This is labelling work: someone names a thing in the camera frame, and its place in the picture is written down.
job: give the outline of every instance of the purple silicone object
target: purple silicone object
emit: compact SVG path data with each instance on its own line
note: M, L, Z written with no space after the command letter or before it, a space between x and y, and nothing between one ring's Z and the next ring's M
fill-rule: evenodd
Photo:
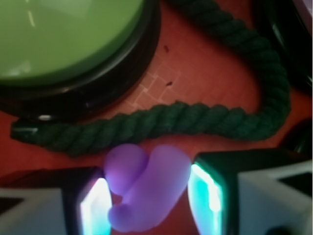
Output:
M111 226L119 232L143 232L159 225L187 187L191 161L171 145L159 145L148 165L121 204L109 211Z
M148 164L148 154L135 144L113 148L105 158L104 173L110 190L123 196Z

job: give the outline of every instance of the green rope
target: green rope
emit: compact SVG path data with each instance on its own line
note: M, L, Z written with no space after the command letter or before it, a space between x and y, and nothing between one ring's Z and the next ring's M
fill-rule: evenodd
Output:
M169 2L202 27L205 33L217 38L250 64L264 96L258 113L248 115L241 108L229 110L222 105L210 108L201 103L188 105L177 102L85 125L34 124L19 120L12 125L11 137L51 151L78 156L165 134L205 133L245 141L264 140L274 135L290 112L290 89L287 73L268 40L255 30L247 29L243 21L223 12L212 0Z

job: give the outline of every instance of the black object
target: black object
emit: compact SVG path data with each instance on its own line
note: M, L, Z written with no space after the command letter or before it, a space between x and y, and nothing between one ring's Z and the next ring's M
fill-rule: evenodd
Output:
M136 28L108 60L55 85L0 86L0 110L32 121L72 120L95 113L139 81L153 57L159 33L159 0L146 0Z
M312 119L305 119L295 125L281 142L281 147L306 154L312 158Z
M0 188L60 188L67 234L77 235L79 234L79 219L76 207L86 197L96 180L103 177L103 171L97 167L19 171L0 178ZM15 201L11 199L10 206L19 202L21 202L19 198ZM9 208L9 205L6 205L2 210L4 212Z
M310 172L282 178L279 181L312 197L312 173Z
M238 174L266 168L275 168L307 160L301 155L289 150L253 149L244 151L200 153L195 163L209 172L211 177L223 188L224 203L227 210L223 214L223 234L239 234L239 191Z
M291 231L284 227L272 228L265 235L292 235Z
M290 82L312 93L312 37L292 0L254 0L253 9L255 26L280 53Z

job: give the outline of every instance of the red floor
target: red floor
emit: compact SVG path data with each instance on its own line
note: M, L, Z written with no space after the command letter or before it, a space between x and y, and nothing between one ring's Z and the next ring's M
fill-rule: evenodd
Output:
M217 0L223 10L244 20L252 28L250 0ZM223 104L257 111L260 91L255 78L237 57L210 38L204 37L175 10L162 2L162 29L156 54L139 86L124 101L110 110L90 118L110 118L117 113L149 109L155 104L175 100L203 102L209 106ZM312 97L298 90L291 91L292 111L282 129L266 141L232 141L217 136L164 136L146 140L140 145L148 152L161 143L183 149L191 159L201 151L226 151L277 147L286 133L299 121L312 117ZM102 166L105 154L76 160L60 153L51 153L37 146L11 140L11 122L17 118L0 112L0 176L23 169ZM186 192L168 218L145 234L197 234Z

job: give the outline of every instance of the glowing light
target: glowing light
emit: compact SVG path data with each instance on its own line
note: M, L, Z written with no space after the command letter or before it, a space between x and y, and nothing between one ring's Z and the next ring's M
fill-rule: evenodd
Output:
M188 197L199 233L222 234L222 189L210 174L197 164L191 166Z
M83 235L110 234L108 211L111 207L108 183L105 179L99 178L80 204Z

